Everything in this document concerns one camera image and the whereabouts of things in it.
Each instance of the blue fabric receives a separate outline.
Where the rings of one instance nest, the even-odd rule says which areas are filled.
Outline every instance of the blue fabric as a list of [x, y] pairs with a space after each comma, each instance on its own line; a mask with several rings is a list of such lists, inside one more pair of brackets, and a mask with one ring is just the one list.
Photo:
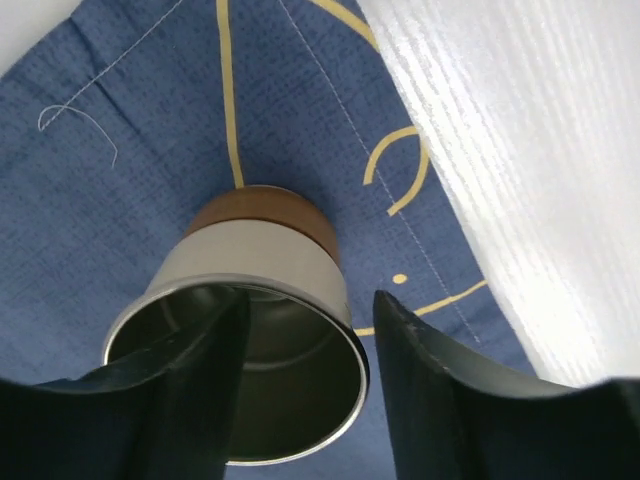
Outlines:
[[[354, 327], [372, 325], [376, 288], [420, 309], [478, 285], [431, 167], [415, 198], [387, 213], [416, 178], [415, 135], [392, 143], [363, 185], [379, 142], [411, 126], [372, 45], [309, 0], [230, 4], [244, 182], [301, 193], [334, 222]], [[198, 209], [234, 188], [216, 18], [214, 0], [86, 0], [1, 80], [2, 376], [43, 382], [96, 367], [110, 324]], [[65, 110], [38, 130], [43, 108], [70, 99], [117, 146], [113, 169], [113, 147], [84, 115]], [[424, 320], [530, 372], [481, 285]], [[355, 426], [316, 455], [228, 478], [394, 477], [374, 339], [362, 340], [372, 387]]]

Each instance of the yellow dot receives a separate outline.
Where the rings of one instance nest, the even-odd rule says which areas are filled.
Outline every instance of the yellow dot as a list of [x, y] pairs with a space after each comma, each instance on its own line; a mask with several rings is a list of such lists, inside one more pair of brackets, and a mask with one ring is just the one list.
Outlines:
[[409, 280], [409, 277], [407, 277], [404, 273], [398, 273], [393, 276], [393, 283], [397, 285], [402, 285], [407, 280]]

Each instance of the seam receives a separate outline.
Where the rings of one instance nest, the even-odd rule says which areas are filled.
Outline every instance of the seam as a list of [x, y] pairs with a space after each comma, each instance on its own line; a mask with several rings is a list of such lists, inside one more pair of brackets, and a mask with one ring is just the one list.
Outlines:
[[111, 62], [108, 66], [106, 66], [103, 70], [100, 71], [100, 73], [98, 73], [98, 75], [96, 75], [95, 77], [93, 77], [84, 87], [82, 87], [80, 90], [78, 90], [69, 100], [67, 100], [64, 104], [61, 105], [61, 108], [58, 109], [58, 111], [56, 112], [56, 114], [51, 117], [49, 120], [47, 120], [45, 122], [45, 124], [42, 126], [42, 128], [40, 129], [40, 131], [44, 131], [49, 125], [51, 125], [51, 123], [58, 118], [58, 116], [60, 116], [60, 114], [66, 109], [66, 107], [68, 107], [71, 102], [73, 102], [76, 98], [78, 98], [80, 95], [82, 95], [89, 87], [91, 87], [91, 85], [93, 85], [94, 83], [96, 83], [98, 80], [100, 80], [100, 78], [102, 78], [104, 75], [106, 75], [113, 67], [115, 67], [124, 57], [126, 57], [127, 55], [129, 55], [138, 45], [140, 45], [145, 38], [147, 38], [149, 35], [151, 35], [151, 33], [160, 26], [160, 24], [162, 24], [162, 22], [164, 22], [167, 17], [169, 15], [171, 15], [181, 4], [182, 2], [184, 2], [184, 0], [178, 0], [173, 7], [171, 7], [164, 15], [162, 15], [158, 21], [156, 23], [154, 23], [151, 28], [149, 28], [149, 30], [147, 30], [138, 40], [136, 40], [136, 42], [134, 42], [133, 45], [131, 45], [129, 48], [127, 48], [124, 52], [122, 52], [122, 54], [116, 58], [113, 62]]
[[[336, 87], [333, 85], [333, 82], [329, 78], [329, 75], [327, 74], [326, 70], [324, 69], [324, 67], [320, 63], [320, 60], [318, 60], [318, 57], [316, 56], [316, 54], [314, 53], [313, 49], [309, 45], [309, 42], [307, 42], [307, 39], [303, 35], [302, 31], [300, 30], [300, 28], [298, 27], [296, 22], [293, 20], [293, 17], [291, 16], [291, 13], [289, 13], [289, 10], [285, 6], [284, 2], [282, 0], [278, 0], [278, 3], [282, 7], [282, 9], [285, 11], [285, 13], [287, 15], [287, 18], [289, 19], [289, 22], [291, 23], [291, 25], [293, 26], [293, 28], [297, 32], [298, 36], [300, 37], [300, 39], [304, 43], [306, 49], [311, 54], [311, 57], [313, 58], [313, 61], [318, 66], [318, 68], [320, 69], [320, 72], [322, 73], [323, 77], [325, 78], [325, 80], [329, 84], [329, 87], [331, 88], [331, 91], [333, 92], [334, 97], [336, 98], [338, 104], [340, 105], [340, 109], [342, 110], [342, 113], [345, 115], [347, 121], [349, 122], [349, 125], [351, 126], [351, 129], [355, 133], [356, 138], [358, 139], [358, 142], [362, 146], [362, 149], [367, 154], [367, 159], [368, 159], [371, 156], [371, 152], [369, 151], [369, 149], [365, 145], [364, 141], [362, 140], [362, 137], [360, 136], [360, 133], [358, 133], [358, 129], [356, 128], [355, 124], [353, 123], [353, 120], [351, 119], [351, 115], [349, 115], [349, 112], [347, 111], [347, 108], [345, 107], [344, 103], [342, 103], [342, 100], [340, 100], [340, 95], [338, 95], [338, 91], [336, 90]], [[382, 174], [379, 172], [378, 169], [376, 169], [376, 176], [380, 179], [380, 183], [382, 184], [382, 187], [384, 188], [385, 192], [387, 193], [387, 196], [389, 197], [389, 200], [391, 200], [391, 203], [392, 204], [395, 203], [395, 200], [393, 199], [393, 195], [391, 195], [391, 191], [389, 190], [389, 187], [387, 186], [387, 183], [384, 181], [384, 178], [382, 178]], [[404, 223], [405, 227], [407, 228], [407, 231], [409, 232], [409, 235], [411, 236], [411, 238], [413, 238], [413, 241], [416, 243], [416, 245], [420, 249], [420, 252], [422, 253], [422, 256], [426, 260], [427, 265], [429, 266], [429, 268], [433, 272], [434, 276], [436, 277], [436, 280], [440, 284], [440, 287], [444, 291], [445, 295], [447, 297], [452, 296], [451, 292], [449, 291], [449, 288], [446, 286], [446, 284], [444, 283], [444, 280], [442, 279], [442, 277], [440, 276], [440, 274], [436, 270], [436, 268], [435, 268], [435, 266], [433, 264], [433, 261], [431, 260], [431, 257], [425, 251], [424, 247], [420, 243], [420, 240], [418, 240], [418, 237], [416, 236], [416, 234], [414, 233], [413, 229], [411, 228], [411, 226], [407, 222], [407, 219], [405, 218], [404, 213], [402, 211], [399, 211], [398, 212], [398, 216], [402, 219], [402, 222]], [[480, 341], [480, 338], [478, 338], [478, 335], [476, 335], [476, 333], [471, 328], [471, 325], [469, 324], [469, 322], [465, 318], [464, 314], [460, 310], [460, 307], [458, 307], [458, 305], [456, 303], [453, 303], [452, 306], [453, 306], [456, 314], [460, 318], [460, 320], [462, 320], [462, 323], [467, 327], [467, 330], [469, 331], [469, 333], [471, 334], [473, 339], [476, 341], [476, 343], [478, 343], [478, 345], [481, 345], [482, 342]]]

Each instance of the loose thread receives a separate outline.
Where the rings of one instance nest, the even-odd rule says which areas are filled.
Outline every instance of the loose thread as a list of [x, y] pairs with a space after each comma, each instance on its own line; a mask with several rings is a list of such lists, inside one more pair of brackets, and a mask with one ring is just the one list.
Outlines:
[[104, 128], [102, 128], [100, 126], [100, 124], [98, 122], [96, 122], [93, 117], [91, 117], [91, 115], [89, 115], [86, 112], [83, 112], [82, 110], [78, 110], [77, 108], [74, 107], [70, 107], [68, 105], [49, 105], [48, 107], [44, 108], [41, 112], [40, 115], [38, 116], [38, 131], [40, 132], [44, 132], [44, 129], [47, 128], [47, 125], [49, 125], [49, 123], [51, 123], [51, 120], [49, 120], [47, 123], [43, 124], [42, 123], [42, 119], [44, 117], [44, 114], [47, 113], [49, 110], [53, 110], [53, 109], [57, 109], [56, 115], [54, 116], [57, 117], [60, 112], [62, 112], [62, 110], [71, 110], [72, 112], [75, 112], [79, 115], [82, 115], [85, 118], [88, 118], [89, 120], [91, 120], [91, 122], [98, 127], [98, 130], [100, 130], [102, 132], [102, 134], [105, 136], [105, 138], [109, 141], [109, 143], [111, 144], [111, 146], [113, 147], [113, 160], [111, 161], [111, 168], [113, 169], [116, 166], [116, 160], [118, 159], [118, 147], [116, 147], [116, 144], [113, 143], [113, 140], [111, 140], [111, 137], [107, 134], [107, 132], [104, 131]]

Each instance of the stainless steel cup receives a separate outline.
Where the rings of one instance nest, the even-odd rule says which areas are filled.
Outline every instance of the stainless steel cup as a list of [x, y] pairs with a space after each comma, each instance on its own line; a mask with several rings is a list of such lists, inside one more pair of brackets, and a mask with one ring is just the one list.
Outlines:
[[246, 289], [252, 327], [229, 464], [309, 455], [351, 426], [369, 384], [338, 263], [333, 227], [302, 197], [263, 186], [218, 197], [118, 317], [103, 362], [199, 318], [225, 289]]

